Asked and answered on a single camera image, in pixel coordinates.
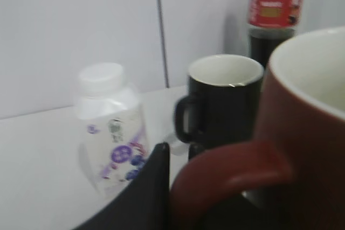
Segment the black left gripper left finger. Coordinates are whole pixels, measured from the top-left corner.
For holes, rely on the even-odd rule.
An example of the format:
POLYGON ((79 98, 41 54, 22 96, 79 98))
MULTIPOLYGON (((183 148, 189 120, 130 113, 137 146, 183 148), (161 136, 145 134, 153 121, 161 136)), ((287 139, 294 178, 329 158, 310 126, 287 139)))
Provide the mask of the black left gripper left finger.
POLYGON ((170 148, 155 145, 139 175, 76 229, 169 229, 170 148))

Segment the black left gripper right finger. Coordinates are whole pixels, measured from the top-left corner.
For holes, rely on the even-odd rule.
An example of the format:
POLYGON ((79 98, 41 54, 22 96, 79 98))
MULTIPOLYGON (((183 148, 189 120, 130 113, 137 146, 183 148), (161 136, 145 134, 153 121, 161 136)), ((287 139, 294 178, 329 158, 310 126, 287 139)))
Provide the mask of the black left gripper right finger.
POLYGON ((192 160, 194 157, 200 155, 205 151, 205 148, 202 145, 199 144, 191 144, 189 145, 189 151, 188 151, 188 160, 192 160))

